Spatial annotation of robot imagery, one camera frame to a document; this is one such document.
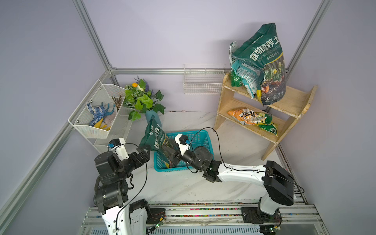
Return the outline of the dark green soil bag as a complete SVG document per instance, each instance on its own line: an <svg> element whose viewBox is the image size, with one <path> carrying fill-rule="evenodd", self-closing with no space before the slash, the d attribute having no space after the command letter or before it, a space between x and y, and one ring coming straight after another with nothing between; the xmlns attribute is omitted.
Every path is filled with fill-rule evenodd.
<svg viewBox="0 0 376 235"><path fill-rule="evenodd" d="M141 148L149 148L151 151L162 154L169 168L175 168L178 165L177 159L179 149L175 141L169 138L157 123L155 117L152 117L145 129L145 135L140 142Z"/></svg>
<svg viewBox="0 0 376 235"><path fill-rule="evenodd" d="M286 66L275 23L262 25L250 39L238 45L233 56L261 70L254 99L262 105L271 105L284 97Z"/></svg>

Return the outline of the white green small bag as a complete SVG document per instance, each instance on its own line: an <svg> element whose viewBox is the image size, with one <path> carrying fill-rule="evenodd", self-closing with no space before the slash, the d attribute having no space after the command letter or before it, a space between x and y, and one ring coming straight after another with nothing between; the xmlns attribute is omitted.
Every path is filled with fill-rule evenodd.
<svg viewBox="0 0 376 235"><path fill-rule="evenodd" d="M235 57L233 56L233 53L236 51L238 48L238 43L237 41L233 41L230 46L229 46L229 60L230 60L230 66L235 62ZM232 87L241 87L242 86L242 80L239 76L236 75L234 70L231 68L230 71L230 79L231 79L231 86Z"/></svg>

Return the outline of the teal white fertilizer bag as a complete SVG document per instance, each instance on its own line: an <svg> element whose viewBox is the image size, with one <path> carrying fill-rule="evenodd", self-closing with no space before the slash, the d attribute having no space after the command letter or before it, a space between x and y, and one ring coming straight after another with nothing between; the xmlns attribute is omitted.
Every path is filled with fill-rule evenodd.
<svg viewBox="0 0 376 235"><path fill-rule="evenodd" d="M232 64L232 69L235 74L241 78L244 87L253 99L257 94L257 89L260 85L261 70L241 60L236 60Z"/></svg>

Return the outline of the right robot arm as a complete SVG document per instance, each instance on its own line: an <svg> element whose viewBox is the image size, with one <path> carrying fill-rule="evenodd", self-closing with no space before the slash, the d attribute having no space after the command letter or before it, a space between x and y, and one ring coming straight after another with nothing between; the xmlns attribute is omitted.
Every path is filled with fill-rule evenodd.
<svg viewBox="0 0 376 235"><path fill-rule="evenodd" d="M274 161L264 165L243 166L225 164L213 159L213 154L205 147L199 146L194 151L167 150L171 166L184 162L193 167L195 172L211 182L241 182L264 187L266 194L260 198L257 207L241 208L245 223L261 225L263 223L280 223L282 217L280 206L294 204L294 178Z"/></svg>

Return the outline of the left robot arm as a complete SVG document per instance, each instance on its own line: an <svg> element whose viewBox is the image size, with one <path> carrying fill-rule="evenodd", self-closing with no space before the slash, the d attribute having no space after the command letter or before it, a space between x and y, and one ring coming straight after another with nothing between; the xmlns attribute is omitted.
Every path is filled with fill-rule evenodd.
<svg viewBox="0 0 376 235"><path fill-rule="evenodd" d="M99 176L94 204L110 235L149 235L165 222L164 209L151 209L145 199L128 198L132 172L150 160L150 150L138 149L122 159L107 151L95 158Z"/></svg>

